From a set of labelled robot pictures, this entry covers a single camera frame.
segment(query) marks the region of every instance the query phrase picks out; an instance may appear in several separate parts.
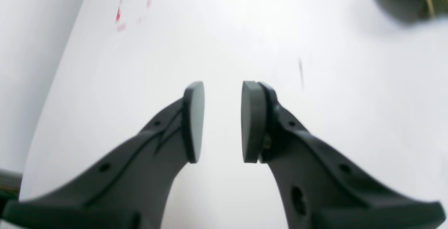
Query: hole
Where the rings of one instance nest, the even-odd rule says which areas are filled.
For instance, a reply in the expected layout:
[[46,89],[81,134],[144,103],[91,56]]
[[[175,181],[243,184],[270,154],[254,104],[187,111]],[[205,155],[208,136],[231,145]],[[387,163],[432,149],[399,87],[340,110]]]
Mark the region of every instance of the hole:
[[299,187],[293,187],[291,196],[293,198],[293,204],[296,211],[301,215],[306,215],[307,205],[305,203],[302,190]]
[[111,165],[109,163],[103,164],[101,165],[101,167],[99,167],[99,171],[100,172],[106,172],[107,170],[109,170],[111,167]]
[[345,165],[345,164],[340,164],[340,165],[339,165],[339,168],[340,168],[343,172],[345,172],[345,173],[347,173],[347,174],[350,174],[350,172],[352,172],[352,170],[350,169],[350,167],[349,167],[348,165]]

